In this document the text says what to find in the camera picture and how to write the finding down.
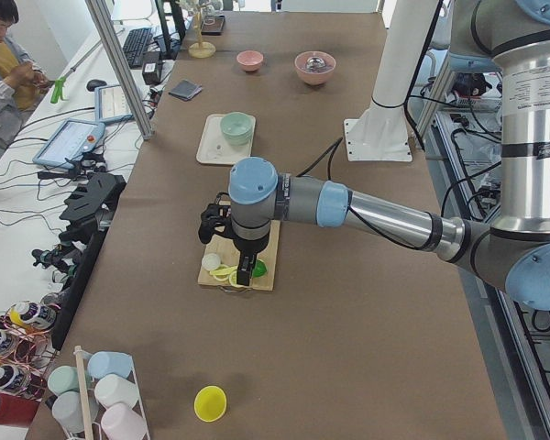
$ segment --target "red container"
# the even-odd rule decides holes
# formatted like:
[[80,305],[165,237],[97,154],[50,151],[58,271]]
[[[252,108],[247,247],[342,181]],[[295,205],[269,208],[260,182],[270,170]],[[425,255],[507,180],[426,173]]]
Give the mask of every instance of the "red container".
[[0,392],[0,424],[28,428],[39,408],[39,401],[22,399]]

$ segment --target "warning label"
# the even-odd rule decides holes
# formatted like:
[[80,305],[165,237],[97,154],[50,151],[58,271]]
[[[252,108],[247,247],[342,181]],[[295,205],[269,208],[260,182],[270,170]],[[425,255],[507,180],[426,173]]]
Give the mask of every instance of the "warning label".
[[550,66],[503,78],[503,115],[550,109]]

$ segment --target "large pink bowl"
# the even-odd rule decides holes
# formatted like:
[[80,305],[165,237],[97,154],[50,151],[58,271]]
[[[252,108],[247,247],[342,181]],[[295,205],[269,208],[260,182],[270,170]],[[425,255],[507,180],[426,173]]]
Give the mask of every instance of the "large pink bowl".
[[263,64],[263,54],[256,50],[245,50],[236,55],[236,62],[245,72],[256,72]]
[[[310,57],[320,57],[329,67],[326,71],[307,71],[305,69],[305,63]],[[324,84],[332,77],[334,69],[336,68],[336,60],[334,57],[326,52],[320,52],[318,50],[309,50],[307,52],[300,53],[295,57],[295,71],[300,79],[310,85]]]

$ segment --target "yellow shirt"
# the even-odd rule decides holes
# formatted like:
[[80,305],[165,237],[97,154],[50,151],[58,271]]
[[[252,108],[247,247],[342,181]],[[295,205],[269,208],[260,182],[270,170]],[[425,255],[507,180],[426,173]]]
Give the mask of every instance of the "yellow shirt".
[[[0,75],[5,78],[18,64],[17,57],[6,43],[0,43]],[[19,86],[13,95],[18,110],[26,110],[31,107],[35,103],[38,91],[34,85]]]

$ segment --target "mint green bowl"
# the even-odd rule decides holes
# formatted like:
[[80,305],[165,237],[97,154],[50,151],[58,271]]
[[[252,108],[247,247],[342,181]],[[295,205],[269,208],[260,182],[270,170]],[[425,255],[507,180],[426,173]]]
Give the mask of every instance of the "mint green bowl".
[[253,121],[249,115],[232,112],[222,117],[220,130],[230,145],[244,145],[252,137]]

